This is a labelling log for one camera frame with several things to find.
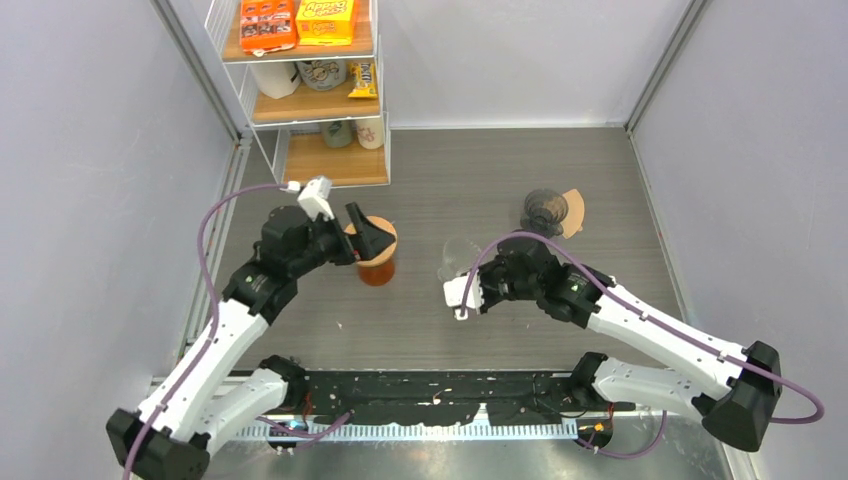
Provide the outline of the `amber glass jar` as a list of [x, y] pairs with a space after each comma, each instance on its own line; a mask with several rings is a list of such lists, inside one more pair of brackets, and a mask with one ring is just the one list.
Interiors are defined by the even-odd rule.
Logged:
[[396, 267], [393, 259], [380, 264], [374, 262], [358, 262], [359, 279], [368, 286], [379, 287], [387, 284], [395, 275]]

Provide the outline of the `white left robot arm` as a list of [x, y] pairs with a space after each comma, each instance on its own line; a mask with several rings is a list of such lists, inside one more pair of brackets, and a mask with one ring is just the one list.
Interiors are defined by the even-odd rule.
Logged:
[[203, 339], [135, 410], [116, 410], [106, 431], [127, 476], [200, 479], [211, 458], [243, 427], [277, 408], [298, 412], [307, 398], [305, 371], [278, 355], [264, 359], [221, 398], [218, 387], [237, 361], [297, 295], [298, 280], [325, 265], [381, 262], [397, 232], [385, 219], [346, 206], [351, 223], [299, 206], [273, 210], [253, 256], [230, 277]]

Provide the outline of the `round wooden dripper stand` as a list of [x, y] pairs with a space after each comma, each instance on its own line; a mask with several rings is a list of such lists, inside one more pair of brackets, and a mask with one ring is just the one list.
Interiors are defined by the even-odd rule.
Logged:
[[344, 232], [349, 236], [357, 255], [358, 267], [382, 267], [393, 259], [398, 235], [388, 220], [373, 215], [354, 219], [344, 228]]

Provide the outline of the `clear glass dripper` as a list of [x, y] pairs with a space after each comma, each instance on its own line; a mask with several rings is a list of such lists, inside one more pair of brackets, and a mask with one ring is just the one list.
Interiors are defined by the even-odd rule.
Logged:
[[468, 238], [449, 238], [443, 246], [438, 279], [444, 283], [467, 274], [480, 253], [481, 248]]

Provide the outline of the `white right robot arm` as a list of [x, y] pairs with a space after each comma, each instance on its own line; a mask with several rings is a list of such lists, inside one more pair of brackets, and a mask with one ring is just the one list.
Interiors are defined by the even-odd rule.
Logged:
[[700, 422], [738, 450], [760, 450], [782, 395], [774, 347], [742, 346], [682, 323], [612, 277], [570, 257], [559, 260], [554, 244], [539, 235], [515, 231], [493, 247], [496, 256], [477, 260], [469, 272], [471, 308], [486, 313], [503, 301], [532, 301], [555, 320], [617, 339], [664, 366], [643, 368], [589, 352], [570, 385], [577, 406], [652, 405]]

